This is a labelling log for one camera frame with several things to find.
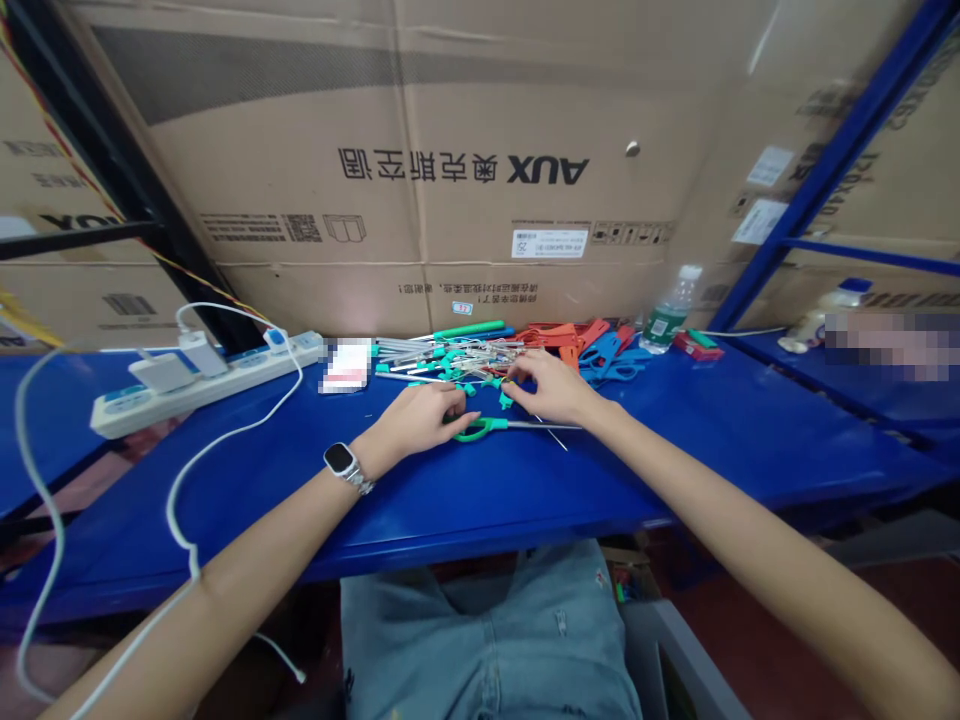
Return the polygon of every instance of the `red box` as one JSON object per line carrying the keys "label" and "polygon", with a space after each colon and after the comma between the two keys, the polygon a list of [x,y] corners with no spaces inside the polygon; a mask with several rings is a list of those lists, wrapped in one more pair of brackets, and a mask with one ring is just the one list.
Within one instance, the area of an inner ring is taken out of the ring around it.
{"label": "red box", "polygon": [[677,333],[677,336],[673,338],[673,344],[697,362],[719,360],[724,355],[720,348],[705,348],[685,332]]}

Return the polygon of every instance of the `white power strip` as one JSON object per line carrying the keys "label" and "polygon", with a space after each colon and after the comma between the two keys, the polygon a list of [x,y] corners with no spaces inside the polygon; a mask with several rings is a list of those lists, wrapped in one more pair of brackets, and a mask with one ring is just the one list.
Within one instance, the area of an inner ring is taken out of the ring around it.
{"label": "white power strip", "polygon": [[[301,367],[326,355],[319,333],[302,333],[290,338],[290,344]],[[274,354],[266,346],[235,355],[227,365],[230,369],[222,375],[206,378],[197,373],[193,384],[162,395],[144,385],[101,395],[93,403],[90,427],[114,440],[296,371],[286,350]]]}

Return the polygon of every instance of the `smartwatch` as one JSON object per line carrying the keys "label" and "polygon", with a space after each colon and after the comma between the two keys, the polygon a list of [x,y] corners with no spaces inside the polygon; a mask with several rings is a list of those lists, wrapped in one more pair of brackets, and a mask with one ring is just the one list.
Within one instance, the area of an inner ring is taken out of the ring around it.
{"label": "smartwatch", "polygon": [[327,448],[323,454],[323,461],[330,468],[330,472],[353,485],[361,495],[366,495],[373,490],[373,483],[367,482],[363,477],[357,456],[343,443],[334,443]]}

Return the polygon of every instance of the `light blue jeans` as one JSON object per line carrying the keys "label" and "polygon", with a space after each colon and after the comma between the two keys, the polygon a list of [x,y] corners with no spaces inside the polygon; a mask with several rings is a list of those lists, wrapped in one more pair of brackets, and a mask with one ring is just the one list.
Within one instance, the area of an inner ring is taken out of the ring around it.
{"label": "light blue jeans", "polygon": [[341,580],[347,717],[640,717],[595,540],[520,553],[497,584],[441,590],[426,568]]}

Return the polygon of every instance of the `plug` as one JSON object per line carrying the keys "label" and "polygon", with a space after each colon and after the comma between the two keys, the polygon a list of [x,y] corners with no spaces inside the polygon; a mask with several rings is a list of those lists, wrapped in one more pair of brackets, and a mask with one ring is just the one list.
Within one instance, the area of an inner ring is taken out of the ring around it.
{"label": "plug", "polygon": [[282,355],[287,351],[287,331],[279,328],[270,328],[263,334],[263,339],[270,346],[272,355]]}
{"label": "plug", "polygon": [[230,369],[203,330],[181,333],[180,350],[204,377],[217,377]]}
{"label": "plug", "polygon": [[190,368],[175,353],[151,355],[143,348],[139,348],[141,360],[130,363],[127,369],[140,382],[162,394],[179,390],[190,385],[196,378]]}

